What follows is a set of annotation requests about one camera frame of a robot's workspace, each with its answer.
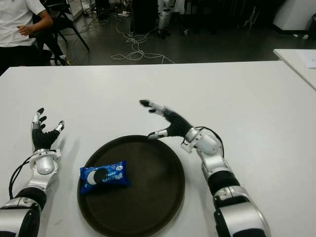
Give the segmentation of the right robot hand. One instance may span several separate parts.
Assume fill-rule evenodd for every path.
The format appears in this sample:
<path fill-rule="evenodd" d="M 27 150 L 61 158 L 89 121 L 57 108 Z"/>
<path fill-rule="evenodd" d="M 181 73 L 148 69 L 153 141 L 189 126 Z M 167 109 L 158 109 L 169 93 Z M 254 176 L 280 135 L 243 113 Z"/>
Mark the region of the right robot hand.
<path fill-rule="evenodd" d="M 149 139 L 159 139 L 173 136 L 185 138 L 186 134 L 193 127 L 182 116 L 166 106 L 161 106 L 150 100 L 140 100 L 139 103 L 144 107 L 150 108 L 148 110 L 149 113 L 160 115 L 170 123 L 169 127 L 165 129 L 151 132 L 148 135 Z"/>

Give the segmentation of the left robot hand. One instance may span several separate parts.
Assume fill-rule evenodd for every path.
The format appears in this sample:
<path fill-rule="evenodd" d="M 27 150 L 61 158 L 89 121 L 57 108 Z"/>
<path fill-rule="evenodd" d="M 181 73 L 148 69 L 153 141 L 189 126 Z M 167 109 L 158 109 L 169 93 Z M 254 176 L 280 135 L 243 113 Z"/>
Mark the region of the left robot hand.
<path fill-rule="evenodd" d="M 43 112 L 44 108 L 38 109 L 32 119 L 31 136 L 34 153 L 42 149 L 50 150 L 65 127 L 65 122 L 62 120 L 53 130 L 44 132 L 45 124 L 43 122 L 47 116 L 42 116 Z"/>

